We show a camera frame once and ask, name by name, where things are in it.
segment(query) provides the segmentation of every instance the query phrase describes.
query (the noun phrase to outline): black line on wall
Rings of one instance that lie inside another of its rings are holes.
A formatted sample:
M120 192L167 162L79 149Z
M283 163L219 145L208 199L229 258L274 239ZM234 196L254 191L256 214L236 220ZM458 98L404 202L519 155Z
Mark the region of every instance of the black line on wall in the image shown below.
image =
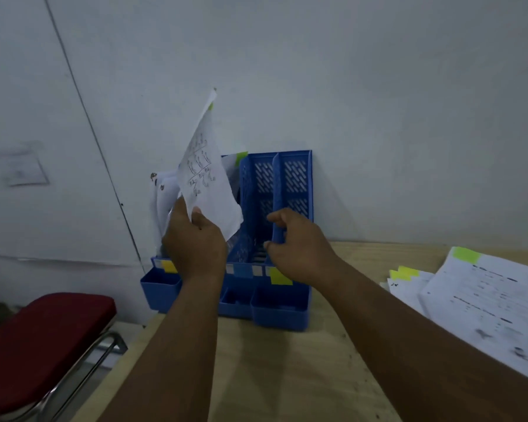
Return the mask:
M82 99L82 95L80 94L80 90L77 86L77 81L74 78L74 73L72 72L72 68L70 66L69 57L66 54L65 45L62 41L61 34L58 32L57 23L55 22L55 18L53 16L53 12L51 11L51 7L49 6L49 0L43 0L45 3L45 7L47 7L47 12L49 13L49 18L51 19L51 22L53 23L53 28L55 29L55 34L57 35L57 39L59 44L61 45L62 53L65 56L65 61L67 66L69 67L70 76L72 77L72 82L74 83L74 87L77 90L78 99L80 99L80 104L82 105L82 109L84 109L84 113L86 114L86 120L88 120L88 125L90 126L90 130L92 131L92 135L94 136L94 140L96 142L96 145L98 147L99 154L102 157L102 161L104 162L104 166L106 168L107 176L110 178L111 187L113 188L115 198L118 200L118 206L119 210L121 210L121 214L123 215L123 219L125 220L125 224L127 226L127 231L129 231L129 236L131 237L131 241L133 242L133 247L135 248L135 253L137 253L137 257L139 258L139 262L141 262L141 268L143 271L145 270L143 268L143 264L141 261L141 255L139 254L139 249L137 248L137 244L135 243L135 238L133 237L133 233L131 232L131 228L129 227L129 222L127 222L127 217L125 216L125 212L123 211L123 204L121 201L119 201L119 196L117 191L115 191L115 185L113 182L113 179L111 178L110 170L107 168L107 162L106 158L104 157L104 153L102 152L102 147L99 145L98 142L98 136L96 136L96 132L94 131L94 126L92 126L92 122L90 120L90 115L88 115L88 112L86 110L86 106L84 105L84 100Z

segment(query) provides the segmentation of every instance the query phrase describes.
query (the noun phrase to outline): blue file organizer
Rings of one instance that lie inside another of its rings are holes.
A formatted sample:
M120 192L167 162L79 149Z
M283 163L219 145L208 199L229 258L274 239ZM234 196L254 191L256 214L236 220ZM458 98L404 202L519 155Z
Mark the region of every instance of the blue file organizer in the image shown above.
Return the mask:
M255 324L302 331L309 324L311 288L279 273L264 251L267 240L284 242L284 231L266 220L290 207L313 220L311 151L249 154L240 161L240 206L244 221L229 252L219 314L252 319ZM151 258L141 279L151 309L167 312L182 287L168 259Z

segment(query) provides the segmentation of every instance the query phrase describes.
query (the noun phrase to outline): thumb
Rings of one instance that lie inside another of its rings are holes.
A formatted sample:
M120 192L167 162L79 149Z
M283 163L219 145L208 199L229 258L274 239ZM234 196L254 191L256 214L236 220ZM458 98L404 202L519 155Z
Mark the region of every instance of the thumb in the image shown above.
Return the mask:
M278 244L272 241L264 242L264 248L268 252L268 255L270 255L270 259L272 259L272 262L274 262L275 266L278 266L282 263L282 260L284 259L285 246L287 246L287 244Z
M196 225L199 229L203 229L213 225L213 222L202 214L199 207L194 207L192 210L192 224Z

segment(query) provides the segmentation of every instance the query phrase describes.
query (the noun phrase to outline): wall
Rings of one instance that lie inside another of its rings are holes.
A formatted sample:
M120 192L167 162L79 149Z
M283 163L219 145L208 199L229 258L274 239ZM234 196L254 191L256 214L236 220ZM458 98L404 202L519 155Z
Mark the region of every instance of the wall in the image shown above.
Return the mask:
M0 255L13 257L0 257L0 301L103 293L122 319L146 322L143 270L44 1L0 0L0 152L26 144L50 184L8 188L0 177Z
M143 261L208 91L332 239L528 248L528 0L49 0Z

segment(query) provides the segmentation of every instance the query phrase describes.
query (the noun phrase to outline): neon green tab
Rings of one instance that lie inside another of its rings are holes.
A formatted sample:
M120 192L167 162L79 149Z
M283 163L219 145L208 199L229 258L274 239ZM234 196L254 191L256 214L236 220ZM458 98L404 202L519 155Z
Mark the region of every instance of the neon green tab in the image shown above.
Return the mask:
M408 275L410 277L418 277L421 273L418 272L418 269L412 269L408 267L404 267L402 265L399 266L399 272Z
M164 269L164 272L168 272L169 274L177 274L178 271L176 270L176 267L174 266L174 262L172 261L166 261L162 260L162 268Z
M293 281L283 275L276 267L270 268L270 281L272 284L281 284L284 286L293 286Z
M455 247L454 253L451 254L456 259L459 259L460 261L469 262L471 264L477 263L479 260L479 256L481 256L481 253L477 253L476 251L466 249L464 247Z
M247 155L248 155L248 151L237 152L237 153L236 153L235 167L238 167L239 164L240 164L240 160L242 160L243 158L245 158Z
M389 271L389 277L392 279L392 280L405 280L405 281L410 281L410 276L408 276L407 274L405 274L404 272L399 272L399 271L395 271L393 269L391 269Z

